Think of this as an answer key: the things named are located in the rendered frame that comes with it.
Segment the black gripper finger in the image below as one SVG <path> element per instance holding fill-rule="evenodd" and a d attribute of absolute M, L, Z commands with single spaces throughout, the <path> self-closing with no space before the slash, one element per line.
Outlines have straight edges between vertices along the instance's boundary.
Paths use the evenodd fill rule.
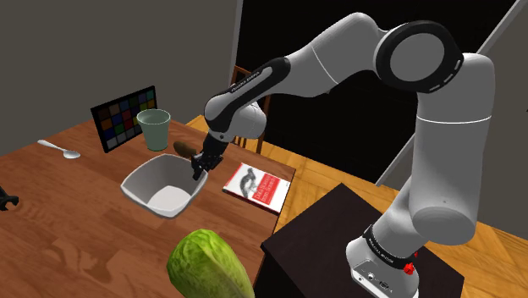
<path fill-rule="evenodd" d="M 201 173 L 206 169 L 206 158 L 203 157 L 202 153 L 198 153 L 193 155 L 190 158 L 191 161 L 191 167 L 193 168 L 193 176 L 192 178 L 194 180 L 198 180 L 201 176 Z"/>

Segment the brown potato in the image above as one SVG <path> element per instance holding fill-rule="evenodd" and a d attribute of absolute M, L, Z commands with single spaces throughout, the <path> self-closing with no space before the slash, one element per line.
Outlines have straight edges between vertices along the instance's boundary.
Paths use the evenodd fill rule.
<path fill-rule="evenodd" d="M 187 159 L 192 158 L 197 153 L 197 150 L 195 148 L 182 141 L 175 141 L 173 143 L 173 149 L 178 155 Z"/>

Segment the white square bowl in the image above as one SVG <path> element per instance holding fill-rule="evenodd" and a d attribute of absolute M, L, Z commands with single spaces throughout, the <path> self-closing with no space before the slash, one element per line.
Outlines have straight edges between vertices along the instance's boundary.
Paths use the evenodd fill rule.
<path fill-rule="evenodd" d="M 121 183 L 126 197 L 156 215 L 175 218 L 199 195 L 208 179 L 202 171 L 194 179 L 191 161 L 163 153 L 132 171 Z"/>

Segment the red and white book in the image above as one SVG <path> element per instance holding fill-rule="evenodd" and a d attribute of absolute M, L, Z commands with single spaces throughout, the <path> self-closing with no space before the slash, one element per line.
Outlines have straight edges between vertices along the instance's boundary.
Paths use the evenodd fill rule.
<path fill-rule="evenodd" d="M 241 163 L 223 187 L 223 192 L 279 215 L 291 183 Z"/>

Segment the pale green cup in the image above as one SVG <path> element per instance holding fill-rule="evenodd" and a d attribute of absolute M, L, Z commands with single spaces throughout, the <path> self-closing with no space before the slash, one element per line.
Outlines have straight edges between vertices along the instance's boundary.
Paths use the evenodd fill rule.
<path fill-rule="evenodd" d="M 147 148 L 159 152 L 168 147 L 168 128 L 170 114 L 162 109 L 146 109 L 137 114 Z"/>

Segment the wooden chair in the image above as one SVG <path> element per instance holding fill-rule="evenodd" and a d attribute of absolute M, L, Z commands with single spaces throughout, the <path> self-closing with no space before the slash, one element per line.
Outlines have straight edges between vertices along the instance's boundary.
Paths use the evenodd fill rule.
<path fill-rule="evenodd" d="M 250 71 L 235 65 L 234 66 L 234 71 L 233 71 L 233 74 L 232 74 L 231 85 L 234 85 L 236 82 L 241 80 L 242 76 L 247 76 L 249 74 L 250 74 Z M 263 97 L 262 99 L 260 99 L 260 100 L 258 100 L 256 102 L 257 106 L 262 109 L 263 113 L 266 116 L 268 115 L 270 100 L 271 100 L 271 97 L 270 96 L 266 96 L 266 97 Z M 265 138 L 265 132 L 262 132 L 262 134 L 259 136 L 258 140 L 256 141 L 255 153 L 261 154 L 264 138 Z M 247 141 L 248 141 L 247 138 L 243 138 L 243 137 L 239 137 L 239 136 L 235 136 L 232 139 L 232 143 L 233 144 L 235 144 L 237 146 L 240 146 L 240 147 L 243 147 L 243 148 L 247 147 Z"/>

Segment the colour checker card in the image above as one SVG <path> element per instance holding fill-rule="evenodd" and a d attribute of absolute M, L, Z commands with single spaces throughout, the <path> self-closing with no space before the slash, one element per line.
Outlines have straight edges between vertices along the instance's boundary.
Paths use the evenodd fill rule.
<path fill-rule="evenodd" d="M 91 108 L 91 115 L 105 153 L 142 134 L 137 114 L 157 108 L 155 86 L 104 102 Z"/>

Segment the green lettuce head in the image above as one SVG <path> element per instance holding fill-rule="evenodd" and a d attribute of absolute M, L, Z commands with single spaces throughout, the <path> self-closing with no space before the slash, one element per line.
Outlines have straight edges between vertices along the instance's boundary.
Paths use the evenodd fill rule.
<path fill-rule="evenodd" d="M 167 271 L 184 298 L 256 298 L 233 249 L 209 229 L 186 235 L 169 255 Z"/>

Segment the white spoon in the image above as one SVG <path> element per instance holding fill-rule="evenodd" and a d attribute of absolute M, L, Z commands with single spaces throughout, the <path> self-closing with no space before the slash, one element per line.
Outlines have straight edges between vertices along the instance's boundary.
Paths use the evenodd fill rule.
<path fill-rule="evenodd" d="M 60 146 L 56 146 L 56 145 L 52 144 L 49 141 L 38 140 L 37 143 L 39 145 L 47 146 L 47 147 L 50 147 L 50 148 L 57 149 L 57 150 L 61 151 L 63 153 L 63 156 L 65 158 L 67 158 L 67 159 L 76 159 L 76 158 L 80 157 L 80 154 L 78 152 L 67 150 L 67 149 L 64 149 L 64 148 L 62 148 Z"/>

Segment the wooden table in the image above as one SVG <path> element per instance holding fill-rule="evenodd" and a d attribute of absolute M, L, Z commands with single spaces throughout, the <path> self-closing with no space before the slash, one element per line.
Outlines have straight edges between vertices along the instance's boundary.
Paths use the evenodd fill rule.
<path fill-rule="evenodd" d="M 278 218 L 223 192 L 241 163 L 282 179 L 295 171 L 238 146 L 192 204 L 167 219 L 124 196 L 123 179 L 154 157 L 142 137 L 102 150 L 92 121 L 51 136 L 76 151 L 30 144 L 0 157 L 0 186 L 19 204 L 0 212 L 0 298 L 183 298 L 171 284 L 168 257 L 195 229 L 221 235 L 251 279 L 261 265 L 261 243 Z"/>

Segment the dark robot stand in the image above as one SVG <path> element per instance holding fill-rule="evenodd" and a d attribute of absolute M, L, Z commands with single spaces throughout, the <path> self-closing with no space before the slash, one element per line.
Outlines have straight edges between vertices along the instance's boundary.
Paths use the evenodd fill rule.
<path fill-rule="evenodd" d="M 464 278 L 425 247 L 409 194 L 380 213 L 330 190 L 262 243 L 256 298 L 460 298 Z"/>

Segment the small black object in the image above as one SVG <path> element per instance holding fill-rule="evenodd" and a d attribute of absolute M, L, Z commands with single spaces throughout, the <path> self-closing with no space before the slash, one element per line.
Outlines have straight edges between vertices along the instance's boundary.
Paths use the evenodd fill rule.
<path fill-rule="evenodd" d="M 19 204 L 19 198 L 17 196 L 8 195 L 7 192 L 0 186 L 0 211 L 7 211 L 7 203 L 11 203 L 14 206 Z"/>

